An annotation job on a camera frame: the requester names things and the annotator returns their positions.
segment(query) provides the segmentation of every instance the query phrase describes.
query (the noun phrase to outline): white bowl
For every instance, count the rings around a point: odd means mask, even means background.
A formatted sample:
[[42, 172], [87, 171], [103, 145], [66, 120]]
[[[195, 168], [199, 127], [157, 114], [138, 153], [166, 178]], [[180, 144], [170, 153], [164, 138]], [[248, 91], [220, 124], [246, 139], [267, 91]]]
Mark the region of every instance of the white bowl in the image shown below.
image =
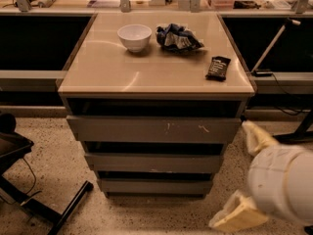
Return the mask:
[[130, 52], [141, 52], [149, 43], [152, 31], [141, 24], [129, 24], [117, 31], [120, 42]]

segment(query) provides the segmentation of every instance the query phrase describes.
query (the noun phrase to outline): countertop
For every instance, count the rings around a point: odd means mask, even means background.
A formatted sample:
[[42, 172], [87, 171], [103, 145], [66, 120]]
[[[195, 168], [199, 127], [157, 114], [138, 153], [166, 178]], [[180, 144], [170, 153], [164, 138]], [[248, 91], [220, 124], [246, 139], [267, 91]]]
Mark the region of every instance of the countertop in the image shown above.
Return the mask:
[[[184, 55], [162, 50], [157, 44], [156, 28], [171, 23], [186, 26], [204, 47]], [[142, 53], [130, 53], [120, 43], [116, 32], [126, 24], [145, 24], [153, 30], [150, 44]], [[215, 56], [231, 59], [225, 81], [205, 79]], [[59, 92], [254, 95], [248, 74], [216, 12], [114, 10], [97, 15]]]

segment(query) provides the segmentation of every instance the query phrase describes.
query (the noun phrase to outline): chair leg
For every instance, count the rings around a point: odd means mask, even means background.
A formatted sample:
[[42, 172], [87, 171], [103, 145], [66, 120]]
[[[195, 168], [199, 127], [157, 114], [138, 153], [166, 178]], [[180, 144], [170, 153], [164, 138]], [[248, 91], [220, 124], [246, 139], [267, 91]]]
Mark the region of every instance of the chair leg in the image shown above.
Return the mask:
[[13, 184], [11, 184], [3, 176], [0, 176], [0, 188], [2, 188], [11, 198], [13, 198], [17, 203], [21, 204], [26, 201], [21, 207], [27, 212], [43, 217], [44, 219], [53, 223], [53, 227], [49, 232], [50, 234], [57, 234], [61, 229], [62, 225], [66, 222], [67, 218], [73, 212], [75, 207], [78, 205], [79, 201], [85, 195], [86, 192], [89, 192], [93, 189], [93, 184], [85, 181], [80, 190], [76, 193], [75, 197], [68, 204], [66, 210], [59, 214], [58, 212], [50, 209], [49, 207], [41, 204], [40, 202], [30, 199], [26, 193], [17, 189]]

